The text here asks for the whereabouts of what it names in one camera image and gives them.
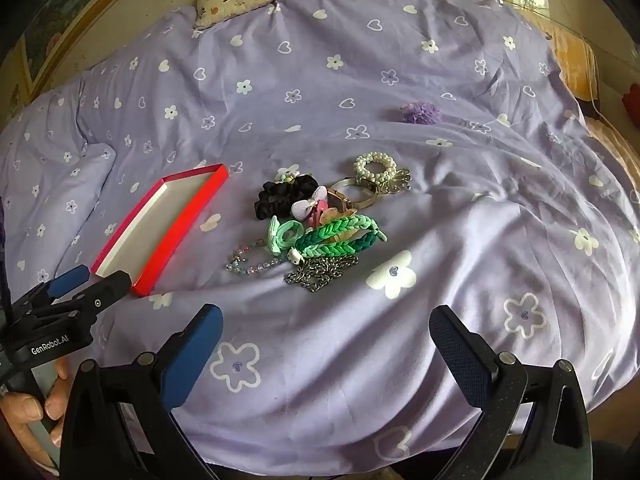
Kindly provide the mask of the person's left hand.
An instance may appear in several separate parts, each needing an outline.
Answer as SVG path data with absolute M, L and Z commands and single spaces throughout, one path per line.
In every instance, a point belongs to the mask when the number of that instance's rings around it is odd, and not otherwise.
M 59 448 L 62 443 L 64 417 L 73 379 L 70 377 L 70 361 L 59 358 L 54 363 L 58 378 L 54 382 L 47 400 L 41 404 L 27 393 L 9 392 L 1 398 L 1 409 L 9 427 L 31 460 L 46 471 L 54 471 L 55 464 L 49 453 L 29 429 L 29 424 L 40 422 L 44 414 L 56 422 L 50 432 L 50 440 Z

